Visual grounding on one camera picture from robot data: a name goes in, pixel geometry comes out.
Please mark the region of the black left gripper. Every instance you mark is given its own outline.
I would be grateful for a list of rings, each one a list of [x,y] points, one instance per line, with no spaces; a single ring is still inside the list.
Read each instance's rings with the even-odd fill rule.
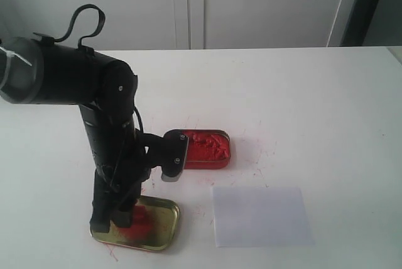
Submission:
[[[112,194],[124,194],[114,211],[114,224],[129,228],[142,183],[150,173],[140,167],[145,148],[139,143],[142,129],[135,128],[133,114],[139,122],[141,116],[134,102],[112,109],[83,104],[79,110],[95,163],[90,228],[94,232],[109,232]]]

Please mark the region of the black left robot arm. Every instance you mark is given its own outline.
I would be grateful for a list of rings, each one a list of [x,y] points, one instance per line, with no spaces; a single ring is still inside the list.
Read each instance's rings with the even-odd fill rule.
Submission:
[[[129,228],[144,148],[134,126],[138,78],[124,61],[84,48],[13,38],[1,44],[1,97],[12,104],[79,107],[95,163],[90,227]]]

